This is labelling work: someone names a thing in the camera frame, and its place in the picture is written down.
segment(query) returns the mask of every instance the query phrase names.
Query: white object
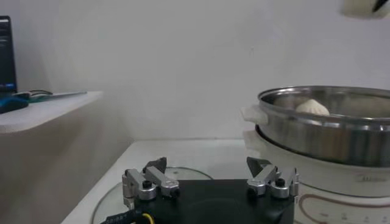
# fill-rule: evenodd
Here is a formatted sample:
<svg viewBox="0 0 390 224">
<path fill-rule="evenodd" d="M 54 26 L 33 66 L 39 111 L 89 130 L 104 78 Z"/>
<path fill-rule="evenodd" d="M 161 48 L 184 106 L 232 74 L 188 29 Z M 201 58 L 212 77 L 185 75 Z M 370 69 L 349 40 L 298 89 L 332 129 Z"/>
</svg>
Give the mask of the white object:
<svg viewBox="0 0 390 224">
<path fill-rule="evenodd" d="M 247 156 L 258 157 L 247 150 L 242 139 L 140 141 L 132 144 L 107 173 L 80 201 L 62 224 L 89 224 L 98 201 L 117 183 L 125 169 L 141 170 L 148 161 L 166 156 L 169 166 L 185 166 L 211 175 L 215 179 L 247 179 L 250 171 Z"/>
<path fill-rule="evenodd" d="M 343 166 L 296 155 L 268 143 L 256 131 L 245 131 L 244 139 L 262 159 L 297 168 L 301 182 L 297 223 L 390 223 L 390 197 L 383 197 L 390 193 L 390 169 Z"/>
<path fill-rule="evenodd" d="M 37 127 L 85 106 L 102 96 L 102 92 L 64 97 L 45 102 L 31 103 L 28 107 L 0 114 L 0 134 L 24 131 Z"/>
<path fill-rule="evenodd" d="M 268 116 L 264 113 L 258 105 L 244 107 L 241 109 L 241 115 L 244 121 L 253 122 L 258 125 L 268 124 Z"/>
<path fill-rule="evenodd" d="M 316 100 L 310 99 L 296 108 L 297 112 L 318 114 L 318 115 L 329 115 L 328 109 Z"/>
<path fill-rule="evenodd" d="M 256 131 L 245 131 L 244 140 L 248 149 L 258 150 L 272 164 L 296 167 L 300 182 L 309 186 L 358 197 L 390 196 L 390 168 L 347 166 L 298 155 L 267 142 Z"/>
</svg>

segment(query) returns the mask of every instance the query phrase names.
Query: stainless steel pot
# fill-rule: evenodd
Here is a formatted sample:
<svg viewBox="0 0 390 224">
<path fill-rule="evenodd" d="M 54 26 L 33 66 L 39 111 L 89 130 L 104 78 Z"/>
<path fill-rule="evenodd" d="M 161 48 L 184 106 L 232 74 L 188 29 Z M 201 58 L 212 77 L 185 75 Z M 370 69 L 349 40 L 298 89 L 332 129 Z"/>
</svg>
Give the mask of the stainless steel pot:
<svg viewBox="0 0 390 224">
<path fill-rule="evenodd" d="M 334 163 L 390 167 L 390 91 L 343 86 L 294 86 L 264 91 L 246 121 L 272 143 Z M 329 116 L 296 112 L 314 99 Z"/>
</svg>

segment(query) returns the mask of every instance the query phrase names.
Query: black monitor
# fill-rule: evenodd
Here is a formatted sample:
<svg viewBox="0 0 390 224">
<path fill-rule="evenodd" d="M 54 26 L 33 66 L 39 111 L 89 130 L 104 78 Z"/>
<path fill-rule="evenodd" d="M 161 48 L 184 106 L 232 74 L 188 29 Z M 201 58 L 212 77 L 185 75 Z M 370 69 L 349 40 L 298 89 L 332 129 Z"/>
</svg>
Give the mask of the black monitor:
<svg viewBox="0 0 390 224">
<path fill-rule="evenodd" d="M 16 92 L 11 19 L 0 16 L 0 94 Z"/>
</svg>

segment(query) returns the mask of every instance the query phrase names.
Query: metal bracket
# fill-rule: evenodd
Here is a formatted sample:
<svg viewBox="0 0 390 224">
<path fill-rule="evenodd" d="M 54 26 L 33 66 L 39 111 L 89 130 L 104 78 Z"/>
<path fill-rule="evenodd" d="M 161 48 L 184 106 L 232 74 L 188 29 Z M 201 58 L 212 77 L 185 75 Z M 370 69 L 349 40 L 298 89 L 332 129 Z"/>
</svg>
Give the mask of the metal bracket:
<svg viewBox="0 0 390 224">
<path fill-rule="evenodd" d="M 267 165 L 255 178 L 247 181 L 251 196 L 264 195 L 267 186 L 271 188 L 271 195 L 275 198 L 288 198 L 290 195 L 295 197 L 298 195 L 299 174 L 295 168 L 278 172 L 274 165 Z"/>
<path fill-rule="evenodd" d="M 145 170 L 145 178 L 159 186 L 163 196 L 171 198 L 180 196 L 179 182 L 166 177 L 156 167 L 147 167 Z"/>
<path fill-rule="evenodd" d="M 267 165 L 257 176 L 247 180 L 248 193 L 261 196 L 266 193 L 268 182 L 274 180 L 277 175 L 277 168 L 274 165 Z"/>
<path fill-rule="evenodd" d="M 141 200 L 152 200 L 157 195 L 156 185 L 145 179 L 136 169 L 126 170 L 122 176 L 123 197 L 139 197 Z"/>
</svg>

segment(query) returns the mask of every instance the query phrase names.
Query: logo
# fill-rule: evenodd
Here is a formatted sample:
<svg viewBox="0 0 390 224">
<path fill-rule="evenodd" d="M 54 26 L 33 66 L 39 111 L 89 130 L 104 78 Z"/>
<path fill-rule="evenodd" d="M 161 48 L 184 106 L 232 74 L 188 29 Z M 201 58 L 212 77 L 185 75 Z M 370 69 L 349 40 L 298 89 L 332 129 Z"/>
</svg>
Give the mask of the logo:
<svg viewBox="0 0 390 224">
<path fill-rule="evenodd" d="M 359 183 L 377 183 L 377 182 L 387 182 L 388 179 L 384 177 L 375 177 L 375 176 L 370 176 L 370 175 L 365 175 L 365 174 L 359 174 L 355 177 L 356 182 Z"/>
</svg>

